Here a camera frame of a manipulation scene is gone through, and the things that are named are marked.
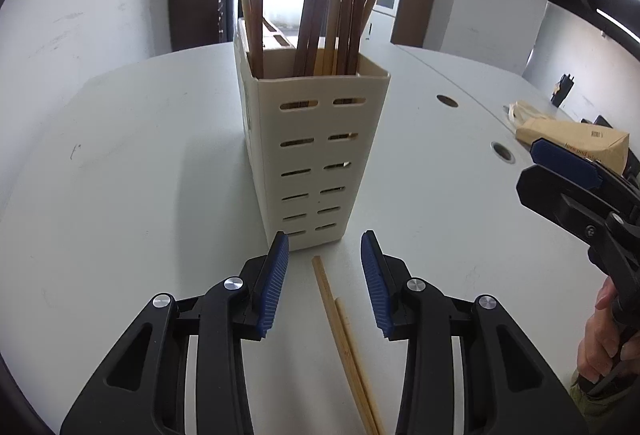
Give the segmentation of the person right hand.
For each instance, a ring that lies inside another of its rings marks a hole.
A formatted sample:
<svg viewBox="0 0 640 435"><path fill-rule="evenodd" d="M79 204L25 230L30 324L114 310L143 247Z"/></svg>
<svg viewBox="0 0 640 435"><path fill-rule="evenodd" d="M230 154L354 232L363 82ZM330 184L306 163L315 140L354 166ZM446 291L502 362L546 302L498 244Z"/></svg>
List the person right hand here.
<svg viewBox="0 0 640 435"><path fill-rule="evenodd" d="M597 383L601 377L610 374L618 351L620 360L625 363L623 374L639 373L639 334L620 345L620 331L612 314L616 296L615 285L608 277L597 294L593 314L586 322L584 337L578 345L577 371L591 383Z"/></svg>

